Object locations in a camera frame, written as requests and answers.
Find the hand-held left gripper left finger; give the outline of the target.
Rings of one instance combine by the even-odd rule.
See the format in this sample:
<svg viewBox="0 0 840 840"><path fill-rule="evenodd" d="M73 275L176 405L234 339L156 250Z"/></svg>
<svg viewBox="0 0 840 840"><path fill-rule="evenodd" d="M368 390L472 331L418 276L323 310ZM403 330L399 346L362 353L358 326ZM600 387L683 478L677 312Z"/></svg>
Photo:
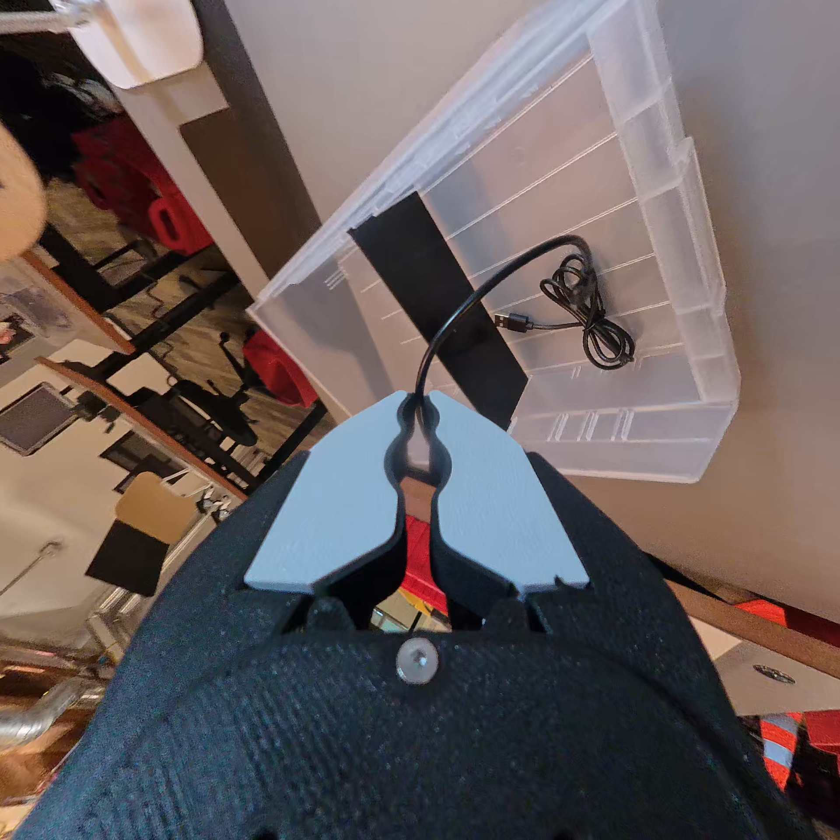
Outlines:
<svg viewBox="0 0 840 840"><path fill-rule="evenodd" d="M402 584L401 488L413 397L398 391L332 430L304 459L245 573L253 590L339 600L354 621Z"/></svg>

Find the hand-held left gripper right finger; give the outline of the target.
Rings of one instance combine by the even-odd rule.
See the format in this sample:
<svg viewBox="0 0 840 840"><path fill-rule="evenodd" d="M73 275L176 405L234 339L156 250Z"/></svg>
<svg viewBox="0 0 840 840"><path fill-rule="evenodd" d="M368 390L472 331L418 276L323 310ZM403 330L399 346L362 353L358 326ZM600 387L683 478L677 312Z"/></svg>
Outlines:
<svg viewBox="0 0 840 840"><path fill-rule="evenodd" d="M439 479L430 568L451 606L484 619L503 599L588 587L590 576L520 444L441 392L427 396L427 441Z"/></svg>

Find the clear plastic bin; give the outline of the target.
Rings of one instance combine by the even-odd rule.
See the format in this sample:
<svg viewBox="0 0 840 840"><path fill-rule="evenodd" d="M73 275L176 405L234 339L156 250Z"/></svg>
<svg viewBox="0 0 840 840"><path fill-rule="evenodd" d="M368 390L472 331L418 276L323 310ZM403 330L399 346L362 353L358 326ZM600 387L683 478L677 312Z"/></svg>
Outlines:
<svg viewBox="0 0 840 840"><path fill-rule="evenodd" d="M507 430L560 472L692 484L739 405L726 284L655 2L526 16L258 294L251 317L342 413L412 391L427 342L349 235L411 193L477 289L563 236L634 342L606 371L529 261L481 304L528 377Z"/></svg>

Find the red ribbed plastic bin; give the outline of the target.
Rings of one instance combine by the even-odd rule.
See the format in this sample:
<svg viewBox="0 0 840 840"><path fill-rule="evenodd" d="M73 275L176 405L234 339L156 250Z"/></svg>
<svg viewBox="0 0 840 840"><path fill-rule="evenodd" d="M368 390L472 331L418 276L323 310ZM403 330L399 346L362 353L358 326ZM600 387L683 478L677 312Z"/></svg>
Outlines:
<svg viewBox="0 0 840 840"><path fill-rule="evenodd" d="M436 585L431 571L431 527L406 515L406 573L401 588L405 593L447 613L446 595Z"/></svg>

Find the black office chair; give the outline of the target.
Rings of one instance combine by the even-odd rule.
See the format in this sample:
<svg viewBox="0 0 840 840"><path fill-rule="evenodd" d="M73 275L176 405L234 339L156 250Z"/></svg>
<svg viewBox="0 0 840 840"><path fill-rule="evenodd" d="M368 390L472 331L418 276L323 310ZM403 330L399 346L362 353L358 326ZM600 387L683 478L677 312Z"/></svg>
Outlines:
<svg viewBox="0 0 840 840"><path fill-rule="evenodd" d="M171 392L206 414L225 437L235 444L254 447L258 440L252 428L255 421L247 417L241 408L248 401L249 393L259 390L262 382L247 360L242 364L237 361L227 347L229 341L229 333L221 332L217 345L240 380L240 386L234 394L223 394L210 380L206 380L209 391L193 381L180 380L173 384Z"/></svg>

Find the tan flat panel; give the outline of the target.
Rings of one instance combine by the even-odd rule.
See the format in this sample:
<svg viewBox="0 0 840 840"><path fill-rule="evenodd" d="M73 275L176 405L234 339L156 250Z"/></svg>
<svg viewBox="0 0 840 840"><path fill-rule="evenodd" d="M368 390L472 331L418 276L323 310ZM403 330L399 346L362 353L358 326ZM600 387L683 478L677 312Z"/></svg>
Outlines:
<svg viewBox="0 0 840 840"><path fill-rule="evenodd" d="M148 537L174 545L193 525L197 514L191 498L179 496L162 478L144 471L122 493L114 517Z"/></svg>

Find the black divider panel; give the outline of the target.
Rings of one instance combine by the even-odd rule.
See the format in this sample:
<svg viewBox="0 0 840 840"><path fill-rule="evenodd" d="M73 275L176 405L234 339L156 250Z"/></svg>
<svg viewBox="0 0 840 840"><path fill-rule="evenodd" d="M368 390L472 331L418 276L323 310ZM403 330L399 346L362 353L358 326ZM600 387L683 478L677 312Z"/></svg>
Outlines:
<svg viewBox="0 0 840 840"><path fill-rule="evenodd" d="M349 235L427 343L474 290L416 192ZM436 361L479 414L508 430L528 377L483 304L446 339Z"/></svg>

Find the wooden sign board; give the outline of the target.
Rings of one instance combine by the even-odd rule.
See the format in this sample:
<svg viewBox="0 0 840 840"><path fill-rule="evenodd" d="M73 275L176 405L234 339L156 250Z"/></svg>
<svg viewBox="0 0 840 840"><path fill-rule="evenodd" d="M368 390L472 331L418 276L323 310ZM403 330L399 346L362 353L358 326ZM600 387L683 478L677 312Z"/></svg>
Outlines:
<svg viewBox="0 0 840 840"><path fill-rule="evenodd" d="M1 125L1 262L20 257L39 240L47 222L40 174L23 147Z"/></svg>

